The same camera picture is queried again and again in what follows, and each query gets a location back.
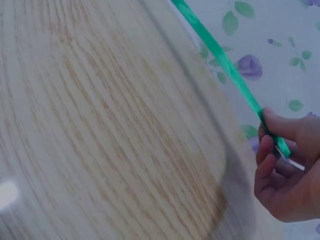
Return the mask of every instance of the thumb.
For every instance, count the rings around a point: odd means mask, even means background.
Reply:
[[[272,134],[295,142],[312,165],[320,157],[320,117],[284,118],[265,108],[263,118]]]
[[[296,142],[296,133],[302,125],[300,119],[278,116],[269,107],[263,109],[263,119],[266,127],[272,134]]]

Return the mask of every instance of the light wood tabletop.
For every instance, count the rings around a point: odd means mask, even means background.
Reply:
[[[0,239],[284,239],[166,1],[0,0],[0,49]]]

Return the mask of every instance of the green ribbon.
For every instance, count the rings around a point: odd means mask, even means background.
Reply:
[[[285,140],[282,137],[276,136],[272,134],[265,124],[263,118],[263,110],[260,107],[259,103],[250,92],[248,86],[243,80],[242,76],[238,72],[238,70],[234,67],[233,63],[229,60],[226,53],[222,49],[222,47],[218,44],[218,42],[211,36],[205,26],[199,21],[197,16],[192,12],[189,6],[185,3],[184,0],[171,0],[171,2],[175,5],[175,7],[180,11],[180,13],[184,16],[184,18],[191,25],[193,30],[198,34],[198,36],[202,39],[204,44],[210,50],[210,52],[214,55],[218,63],[221,65],[224,72],[232,79],[233,83],[239,89],[240,93],[251,107],[251,109],[255,112],[255,114],[259,117],[261,123],[263,124],[266,132],[272,136],[274,140],[274,144],[278,147],[278,149],[283,153],[285,158],[288,158],[290,155],[290,150],[285,143]]]

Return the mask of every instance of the floral tablecloth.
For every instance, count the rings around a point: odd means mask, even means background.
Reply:
[[[288,118],[320,114],[320,0],[186,3],[223,47],[262,107],[269,106]],[[258,118],[196,33],[179,17],[257,151]],[[288,240],[320,240],[320,220],[288,223],[285,232]]]

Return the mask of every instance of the finger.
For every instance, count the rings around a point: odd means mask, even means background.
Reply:
[[[259,149],[255,155],[255,160],[257,166],[259,166],[264,159],[267,157],[268,154],[272,153],[274,149],[274,140],[269,135],[264,135],[261,140]]]
[[[302,172],[302,170],[280,158],[276,162],[275,172],[284,176],[286,179],[290,179],[299,172]]]
[[[310,198],[310,176],[302,176],[294,186],[285,185],[276,191],[265,207],[278,220],[297,222],[314,219],[318,212]]]
[[[255,171],[254,195],[265,208],[267,208],[270,199],[277,191],[271,185],[270,180],[270,175],[274,171],[276,163],[276,157],[270,153]]]
[[[271,133],[296,142],[296,132],[302,124],[300,119],[290,119],[278,116],[268,107],[263,110],[263,119],[266,127]]]
[[[275,170],[270,175],[270,186],[276,190],[281,189],[284,185],[286,185],[288,179],[281,174],[277,173]]]
[[[258,138],[259,138],[259,144],[262,141],[262,138],[264,137],[264,135],[266,135],[266,130],[265,127],[262,125],[262,123],[260,123],[259,129],[258,129]]]
[[[288,148],[290,149],[290,156],[289,159],[296,162],[297,164],[300,164],[301,166],[305,166],[306,164],[306,158],[298,148],[297,144],[293,141],[285,140],[285,143],[287,144]]]

